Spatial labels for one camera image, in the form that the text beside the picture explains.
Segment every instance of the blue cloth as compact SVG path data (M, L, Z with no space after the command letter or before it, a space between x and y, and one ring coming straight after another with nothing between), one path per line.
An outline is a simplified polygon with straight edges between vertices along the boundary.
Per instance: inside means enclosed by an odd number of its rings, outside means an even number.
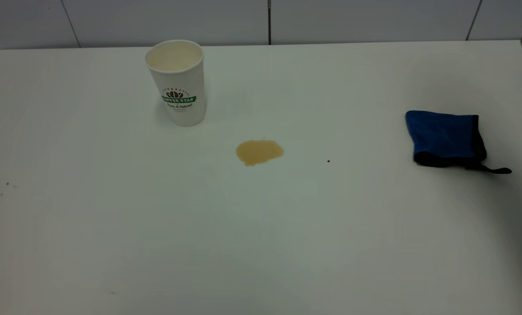
M429 152L439 158L472 158L473 115L449 115L411 110L405 115L414 154Z

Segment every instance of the tile grout line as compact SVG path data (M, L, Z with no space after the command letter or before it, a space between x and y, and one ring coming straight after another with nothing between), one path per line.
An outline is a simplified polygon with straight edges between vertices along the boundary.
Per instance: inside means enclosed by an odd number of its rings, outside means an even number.
M72 30L72 33L74 34L74 38L76 38L76 43L78 44L78 48L82 48L82 46L80 46L80 41L78 40L78 36L76 36L76 32L74 31L74 26L72 25L72 21L70 20L70 16L68 15L67 8L64 6L63 0L60 0L60 3L63 5L64 13L67 15L68 23L70 24L70 28Z
M471 22L471 27L469 28L469 32L467 33L467 37L465 38L465 40L469 40L469 36L471 36L471 30L473 30L473 26L475 26L476 16L479 15L481 4L483 4L483 0L479 1L479 6L476 8L475 16L473 16L473 21Z

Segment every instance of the cup logo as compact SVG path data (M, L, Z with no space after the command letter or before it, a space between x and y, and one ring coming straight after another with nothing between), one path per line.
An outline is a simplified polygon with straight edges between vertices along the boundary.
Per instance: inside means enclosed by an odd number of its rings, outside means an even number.
M173 108L190 107L193 105L192 103L196 101L196 96L190 96L187 91L181 90L180 88L164 88L161 98L163 98L167 105Z

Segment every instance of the coffee spill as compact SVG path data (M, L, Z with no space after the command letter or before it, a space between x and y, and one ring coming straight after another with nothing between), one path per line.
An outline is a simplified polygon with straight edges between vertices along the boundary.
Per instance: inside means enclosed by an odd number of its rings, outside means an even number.
M239 145L235 153L237 153L239 159L245 163L245 166L249 167L280 158L284 155L284 150L276 141L249 140Z

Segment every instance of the cup rim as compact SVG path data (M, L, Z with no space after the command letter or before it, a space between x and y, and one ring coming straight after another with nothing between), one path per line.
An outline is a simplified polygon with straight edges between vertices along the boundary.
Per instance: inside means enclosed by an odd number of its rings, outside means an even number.
M198 46L200 48L200 51L202 52L202 55L200 56L200 59L199 61L196 62L196 64L193 64L192 66L190 66L189 68L185 69L185 70L179 70L179 71L162 71L162 70L157 70L155 68L152 68L149 64L148 64L148 54L150 54L150 52L152 50L154 50L154 48L156 48L157 46L160 46L160 45L163 45L167 42L190 42L191 44L195 44L196 46ZM194 68L197 68L199 66L199 64L201 64L204 60L204 49L201 45L197 44L196 42L193 42L192 40L186 40L186 39L172 39L172 40L166 40L165 42L160 42L158 44L155 44L152 48L150 48L150 50L146 53L146 56L144 56L144 62L146 63L146 66L148 67L148 69L150 69L151 71L154 71L154 72L157 72L157 73L160 73L160 74L183 74L187 71L190 71Z

